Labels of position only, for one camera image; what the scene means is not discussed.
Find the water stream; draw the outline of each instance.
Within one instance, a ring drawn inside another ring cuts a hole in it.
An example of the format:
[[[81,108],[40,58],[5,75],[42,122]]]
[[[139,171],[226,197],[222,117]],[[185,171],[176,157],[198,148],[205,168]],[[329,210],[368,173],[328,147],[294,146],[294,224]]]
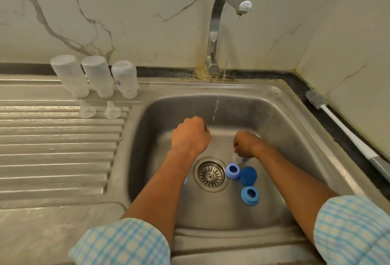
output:
[[[237,26],[238,26],[238,21],[240,20],[240,17],[241,17],[241,15],[238,16],[237,23],[236,23],[236,27],[235,27],[234,32],[233,32],[233,38],[234,38],[234,35],[236,34],[236,30],[237,30]],[[222,73],[221,87],[222,87],[222,85],[223,85],[223,81],[225,80],[225,76],[226,76],[226,67],[227,67],[227,63],[228,63],[228,62],[229,62],[229,53],[227,54],[225,68],[223,69],[223,73]],[[219,99],[220,99],[220,97],[221,97],[220,95],[217,97],[217,102],[215,103],[215,110],[214,110],[214,114],[213,114],[213,116],[212,116],[212,123],[214,123],[215,115],[217,114],[218,104],[219,104]]]

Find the blue cap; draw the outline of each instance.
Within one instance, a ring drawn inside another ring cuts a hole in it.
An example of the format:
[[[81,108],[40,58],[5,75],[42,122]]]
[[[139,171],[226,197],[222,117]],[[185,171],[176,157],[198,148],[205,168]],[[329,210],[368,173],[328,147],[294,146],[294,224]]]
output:
[[[256,205],[259,202],[259,193],[252,186],[247,186],[241,190],[241,198],[247,205]]]
[[[230,163],[225,169],[226,177],[230,179],[238,179],[240,176],[240,167],[235,163]]]
[[[256,179],[257,173],[253,167],[247,166],[241,170],[240,182],[244,186],[253,186],[256,182]]]

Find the faucet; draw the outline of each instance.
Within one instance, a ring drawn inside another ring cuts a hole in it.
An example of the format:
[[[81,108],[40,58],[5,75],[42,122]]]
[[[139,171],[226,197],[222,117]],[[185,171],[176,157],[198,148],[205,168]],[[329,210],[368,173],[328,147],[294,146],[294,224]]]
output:
[[[252,10],[252,2],[249,0],[215,0],[211,12],[209,40],[206,51],[206,66],[204,74],[214,75],[219,72],[219,66],[215,58],[217,53],[217,39],[221,21],[222,9],[225,2],[236,9],[237,15],[243,15]]]

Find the sink drain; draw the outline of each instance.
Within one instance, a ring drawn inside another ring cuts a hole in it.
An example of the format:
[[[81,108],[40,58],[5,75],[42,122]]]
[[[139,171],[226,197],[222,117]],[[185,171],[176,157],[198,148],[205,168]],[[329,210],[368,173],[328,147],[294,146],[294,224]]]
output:
[[[226,180],[225,167],[226,164],[218,158],[204,157],[194,166],[194,179],[203,190],[221,191],[229,183],[229,180]]]

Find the shirt sleeve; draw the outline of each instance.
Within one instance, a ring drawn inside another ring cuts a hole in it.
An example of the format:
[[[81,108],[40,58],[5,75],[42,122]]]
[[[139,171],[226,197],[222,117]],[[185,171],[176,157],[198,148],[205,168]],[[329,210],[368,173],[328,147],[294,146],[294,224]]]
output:
[[[360,196],[331,198],[317,215],[314,242],[327,264],[390,264],[390,217]]]
[[[134,218],[88,230],[69,257],[77,265],[170,264],[166,238],[153,225]]]

